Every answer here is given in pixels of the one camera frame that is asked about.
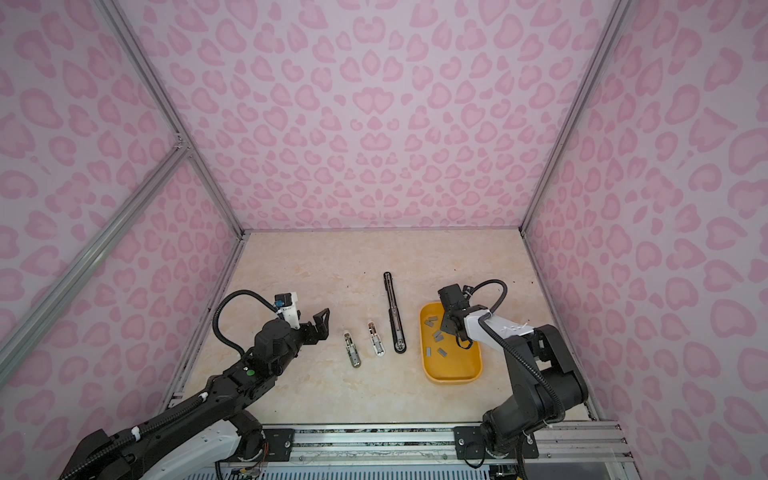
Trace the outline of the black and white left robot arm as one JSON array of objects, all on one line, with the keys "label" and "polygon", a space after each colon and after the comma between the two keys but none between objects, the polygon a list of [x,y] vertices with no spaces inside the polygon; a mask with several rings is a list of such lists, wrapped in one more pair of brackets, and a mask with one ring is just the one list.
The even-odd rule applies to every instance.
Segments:
[{"label": "black and white left robot arm", "polygon": [[329,336],[330,311],[292,328],[267,322],[243,358],[163,413],[107,435],[99,429],[77,445],[64,479],[183,479],[227,460],[261,462],[272,448],[248,407],[269,392],[302,347]]}]

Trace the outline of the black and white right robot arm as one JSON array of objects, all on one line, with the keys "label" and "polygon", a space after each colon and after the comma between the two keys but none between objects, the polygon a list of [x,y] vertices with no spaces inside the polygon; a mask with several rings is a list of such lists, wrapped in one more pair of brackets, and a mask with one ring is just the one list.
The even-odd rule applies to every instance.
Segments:
[{"label": "black and white right robot arm", "polygon": [[443,287],[440,330],[461,348],[484,344],[504,355],[512,394],[483,415],[480,430],[487,453],[519,457],[535,432],[563,421],[569,410],[587,402],[589,392],[555,326],[532,327],[497,314],[507,294],[499,279]]}]

